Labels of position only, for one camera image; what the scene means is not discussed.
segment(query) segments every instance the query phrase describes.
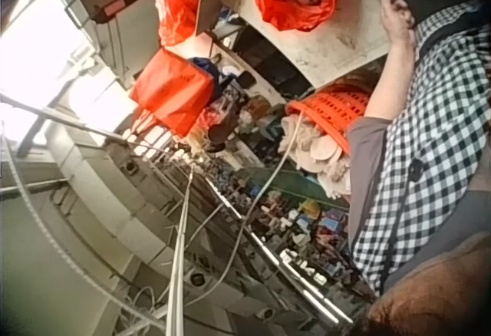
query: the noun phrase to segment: sack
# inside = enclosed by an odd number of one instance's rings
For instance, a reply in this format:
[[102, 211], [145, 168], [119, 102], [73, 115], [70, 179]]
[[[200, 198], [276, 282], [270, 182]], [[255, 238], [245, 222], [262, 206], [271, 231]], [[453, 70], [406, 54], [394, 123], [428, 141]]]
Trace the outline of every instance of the sack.
[[318, 5], [306, 6], [290, 1], [255, 0], [262, 20], [279, 31], [311, 31], [333, 15], [336, 2], [337, 0], [321, 0]]
[[138, 103], [132, 130], [148, 122], [148, 113], [179, 137], [185, 137], [212, 95], [213, 79], [186, 59], [161, 48], [130, 92]]
[[174, 46], [194, 34], [199, 0], [155, 0], [162, 46]]

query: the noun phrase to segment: gray sleeve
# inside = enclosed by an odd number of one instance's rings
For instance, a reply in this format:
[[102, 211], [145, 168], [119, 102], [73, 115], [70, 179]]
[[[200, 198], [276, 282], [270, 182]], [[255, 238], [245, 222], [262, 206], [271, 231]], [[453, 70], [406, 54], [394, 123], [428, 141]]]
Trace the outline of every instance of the gray sleeve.
[[351, 164], [351, 201], [348, 241], [351, 248], [361, 221], [368, 190], [382, 159], [384, 135], [390, 120], [360, 117], [348, 128]]

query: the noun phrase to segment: white wall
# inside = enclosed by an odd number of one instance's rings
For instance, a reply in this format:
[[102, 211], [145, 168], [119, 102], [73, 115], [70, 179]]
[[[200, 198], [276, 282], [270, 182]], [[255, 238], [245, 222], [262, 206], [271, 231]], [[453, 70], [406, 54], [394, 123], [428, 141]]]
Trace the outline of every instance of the white wall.
[[[99, 281], [112, 288], [118, 280], [76, 239], [50, 201], [51, 192], [32, 196], [35, 207], [56, 238]], [[132, 255], [111, 237], [84, 206], [71, 218], [91, 245], [119, 271], [134, 267]], [[2, 202], [2, 311], [25, 328], [22, 334], [108, 335], [114, 316], [99, 321], [107, 299], [89, 286], [55, 252], [41, 234], [21, 198]]]

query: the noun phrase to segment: orange plastic basket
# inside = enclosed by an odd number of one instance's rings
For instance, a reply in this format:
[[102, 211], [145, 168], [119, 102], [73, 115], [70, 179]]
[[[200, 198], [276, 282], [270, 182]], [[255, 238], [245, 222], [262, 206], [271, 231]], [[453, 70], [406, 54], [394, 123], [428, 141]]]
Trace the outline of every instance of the orange plastic basket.
[[367, 108], [368, 93], [353, 84], [332, 84], [304, 100], [286, 105], [286, 113], [304, 111], [304, 115], [330, 135], [349, 154], [346, 129]]

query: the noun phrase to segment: hand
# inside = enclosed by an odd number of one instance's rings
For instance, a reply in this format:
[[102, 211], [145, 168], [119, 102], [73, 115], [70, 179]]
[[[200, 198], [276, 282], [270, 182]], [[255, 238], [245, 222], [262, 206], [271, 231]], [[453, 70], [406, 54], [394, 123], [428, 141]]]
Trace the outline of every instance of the hand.
[[393, 46], [414, 51], [414, 17], [404, 0], [382, 0], [382, 23]]

